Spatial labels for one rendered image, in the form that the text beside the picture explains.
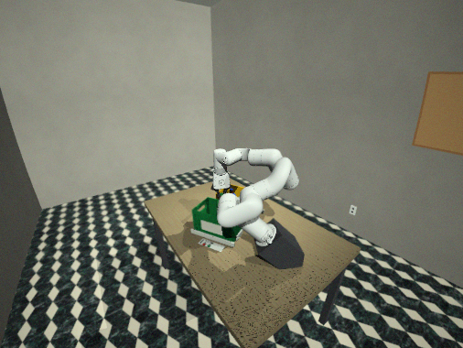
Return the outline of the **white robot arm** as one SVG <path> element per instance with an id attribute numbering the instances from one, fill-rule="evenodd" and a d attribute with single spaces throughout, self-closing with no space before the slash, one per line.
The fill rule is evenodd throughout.
<path id="1" fill-rule="evenodd" d="M 218 174 L 226 173 L 227 166 L 239 161 L 248 161 L 251 166 L 265 166 L 270 169 L 271 174 L 266 179 L 242 189 L 240 199 L 232 193 L 223 194 L 218 202 L 217 220 L 225 228 L 238 225 L 254 239 L 258 239 L 255 241 L 259 246 L 271 244 L 276 229 L 272 224 L 259 219 L 258 216 L 263 211 L 261 200 L 274 197 L 282 188 L 292 190 L 298 185 L 298 177 L 291 160 L 283 158 L 277 149 L 250 148 L 236 148 L 228 152 L 225 149 L 216 149 L 213 158 L 212 171 Z"/>

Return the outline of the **yellow plastic crate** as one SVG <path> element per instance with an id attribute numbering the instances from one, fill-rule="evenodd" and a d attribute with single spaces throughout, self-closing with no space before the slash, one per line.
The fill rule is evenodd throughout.
<path id="1" fill-rule="evenodd" d="M 243 187 L 239 187 L 239 186 L 235 186 L 235 185 L 231 185 L 231 188 L 230 189 L 233 189 L 233 193 L 236 194 L 237 197 L 240 196 L 240 191 L 242 189 L 244 189 Z M 230 189 L 227 190 L 227 193 L 230 193 Z M 222 192 L 223 193 L 224 189 L 220 190 L 220 193 Z M 216 199 L 219 199 L 219 197 L 217 197 L 217 193 L 216 193 Z"/>

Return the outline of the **white paper pick list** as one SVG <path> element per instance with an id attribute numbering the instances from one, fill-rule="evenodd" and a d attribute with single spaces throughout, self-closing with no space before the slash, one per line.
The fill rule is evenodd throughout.
<path id="1" fill-rule="evenodd" d="M 219 244 L 216 244 L 216 243 L 213 243 L 211 241 L 208 241 L 206 239 L 202 239 L 200 242 L 199 242 L 200 245 L 204 245 L 204 246 L 207 246 L 208 248 L 211 248 L 211 249 L 214 249 L 214 250 L 217 250 L 219 252 L 221 252 L 223 250 L 223 248 L 225 247 L 224 245 L 219 245 Z"/>

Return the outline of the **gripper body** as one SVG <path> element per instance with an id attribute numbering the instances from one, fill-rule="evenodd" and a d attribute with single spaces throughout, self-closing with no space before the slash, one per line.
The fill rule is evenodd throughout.
<path id="1" fill-rule="evenodd" d="M 213 178 L 214 178 L 214 184 L 213 184 Z M 229 172 L 227 171 L 226 173 L 222 173 L 222 174 L 213 172 L 212 184 L 215 190 L 229 188 L 230 187 Z"/>

